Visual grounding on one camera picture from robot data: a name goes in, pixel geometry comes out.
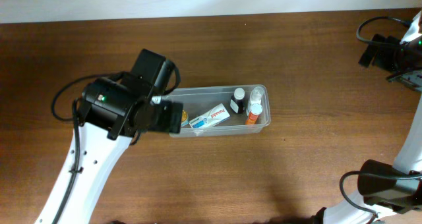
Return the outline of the small jar gold lid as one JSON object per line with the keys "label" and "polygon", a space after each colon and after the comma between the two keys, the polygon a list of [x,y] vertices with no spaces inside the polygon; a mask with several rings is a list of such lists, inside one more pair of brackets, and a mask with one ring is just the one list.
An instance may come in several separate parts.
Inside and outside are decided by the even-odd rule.
{"label": "small jar gold lid", "polygon": [[181,126],[186,126],[189,123],[189,115],[185,110],[182,110]]}

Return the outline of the white Panadol box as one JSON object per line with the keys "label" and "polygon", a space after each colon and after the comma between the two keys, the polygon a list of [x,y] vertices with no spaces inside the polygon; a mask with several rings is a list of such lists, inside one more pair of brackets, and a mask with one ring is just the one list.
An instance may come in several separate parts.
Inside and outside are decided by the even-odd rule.
{"label": "white Panadol box", "polygon": [[216,126],[230,118],[230,114],[222,103],[213,107],[206,113],[191,119],[189,125],[191,128],[209,128]]}

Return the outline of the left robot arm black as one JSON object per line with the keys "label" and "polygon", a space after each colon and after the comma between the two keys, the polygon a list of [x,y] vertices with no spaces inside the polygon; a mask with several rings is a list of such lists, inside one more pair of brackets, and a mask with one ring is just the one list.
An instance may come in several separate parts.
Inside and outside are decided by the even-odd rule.
{"label": "left robot arm black", "polygon": [[88,223],[121,155],[148,131],[179,133],[182,103],[162,99],[175,64],[143,49],[129,72],[95,75],[72,104],[73,138],[37,223]]}

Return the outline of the dark syrup bottle white cap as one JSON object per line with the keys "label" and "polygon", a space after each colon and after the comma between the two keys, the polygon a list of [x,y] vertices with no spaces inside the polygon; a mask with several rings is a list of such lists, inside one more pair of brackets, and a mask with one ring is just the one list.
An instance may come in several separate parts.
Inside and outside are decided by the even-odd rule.
{"label": "dark syrup bottle white cap", "polygon": [[245,110],[245,91],[242,88],[236,88],[230,99],[230,108],[236,114],[242,114]]}

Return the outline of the white lotion bottle clear cap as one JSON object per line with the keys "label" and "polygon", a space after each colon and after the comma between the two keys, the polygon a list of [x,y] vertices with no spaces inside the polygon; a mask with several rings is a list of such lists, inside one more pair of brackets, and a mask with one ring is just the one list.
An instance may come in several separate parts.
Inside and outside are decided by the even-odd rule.
{"label": "white lotion bottle clear cap", "polygon": [[247,110],[246,114],[249,115],[249,112],[251,110],[251,106],[254,104],[261,104],[262,97],[264,95],[264,88],[258,86],[255,87],[252,92],[250,93],[248,104],[247,104]]}

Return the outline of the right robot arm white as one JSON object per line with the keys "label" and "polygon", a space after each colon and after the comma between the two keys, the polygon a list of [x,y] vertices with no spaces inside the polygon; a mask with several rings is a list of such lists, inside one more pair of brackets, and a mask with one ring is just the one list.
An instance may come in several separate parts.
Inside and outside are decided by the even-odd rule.
{"label": "right robot arm white", "polygon": [[[356,37],[367,45],[359,64],[388,73],[386,81],[421,93],[421,14],[411,20],[392,16],[381,19],[406,27],[401,38],[375,34],[367,39],[364,27],[378,21],[373,17],[358,26]],[[382,223],[385,217],[421,211],[421,106],[418,105],[409,132],[390,164],[369,159],[356,171],[341,176],[343,200],[322,208],[309,223]]]}

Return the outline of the orange tube white cap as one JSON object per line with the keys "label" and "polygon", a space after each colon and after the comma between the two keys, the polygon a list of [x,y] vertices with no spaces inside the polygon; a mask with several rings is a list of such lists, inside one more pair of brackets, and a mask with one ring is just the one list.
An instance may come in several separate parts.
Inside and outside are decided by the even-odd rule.
{"label": "orange tube white cap", "polygon": [[249,109],[249,115],[248,118],[245,122],[246,125],[254,125],[257,121],[258,118],[260,116],[260,114],[262,113],[263,108],[262,105],[259,103],[254,103],[250,106]]}

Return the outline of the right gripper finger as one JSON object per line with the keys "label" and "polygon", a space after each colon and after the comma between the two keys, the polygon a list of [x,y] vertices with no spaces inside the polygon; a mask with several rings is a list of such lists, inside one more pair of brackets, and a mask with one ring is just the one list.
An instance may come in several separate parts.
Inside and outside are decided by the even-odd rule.
{"label": "right gripper finger", "polygon": [[421,69],[411,69],[405,72],[397,72],[386,78],[388,82],[399,82],[406,88],[421,92]]}
{"label": "right gripper finger", "polygon": [[[392,43],[393,45],[399,44],[399,39],[392,36],[386,38],[380,34],[375,34],[372,40],[381,43]],[[368,45],[358,63],[365,68],[370,65],[379,68],[396,68],[395,49]]]}

